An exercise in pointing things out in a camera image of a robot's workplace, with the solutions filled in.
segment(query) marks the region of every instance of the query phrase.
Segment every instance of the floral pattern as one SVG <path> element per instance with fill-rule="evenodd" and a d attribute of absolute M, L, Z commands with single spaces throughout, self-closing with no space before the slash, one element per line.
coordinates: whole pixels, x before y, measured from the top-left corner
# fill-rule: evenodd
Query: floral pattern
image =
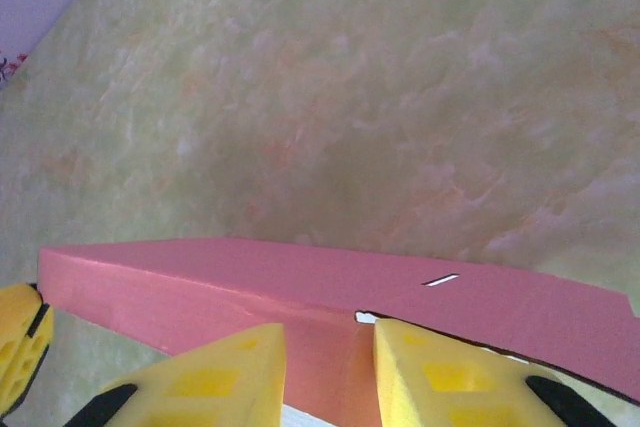
<path fill-rule="evenodd" d="M 4 87 L 4 84 L 16 73 L 27 57 L 27 54 L 18 54 L 14 59 L 9 60 L 0 50 L 0 88 Z"/>

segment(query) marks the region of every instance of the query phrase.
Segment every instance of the green marbled surface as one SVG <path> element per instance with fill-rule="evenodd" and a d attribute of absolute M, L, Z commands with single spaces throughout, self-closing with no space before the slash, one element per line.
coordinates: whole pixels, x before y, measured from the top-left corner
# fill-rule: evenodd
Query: green marbled surface
<path fill-rule="evenodd" d="M 240 235 L 638 306 L 638 219 L 640 0 L 77 0 L 0 93 L 2 284 L 34 280 L 42 244 Z M 160 358 L 57 333 L 13 427 Z"/>

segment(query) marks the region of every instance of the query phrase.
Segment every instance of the pink cardboard strip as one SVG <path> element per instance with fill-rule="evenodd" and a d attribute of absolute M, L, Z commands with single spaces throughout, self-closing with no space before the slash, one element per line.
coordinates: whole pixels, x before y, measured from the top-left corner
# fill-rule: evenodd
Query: pink cardboard strip
<path fill-rule="evenodd" d="M 169 354 L 283 322 L 285 402 L 337 425 L 379 422 L 372 329 L 355 322 L 356 311 L 511 351 L 640 399 L 640 319 L 627 297 L 551 275 L 241 239 L 44 247 L 39 268 L 46 302 Z M 458 276 L 424 285 L 450 274 Z"/>

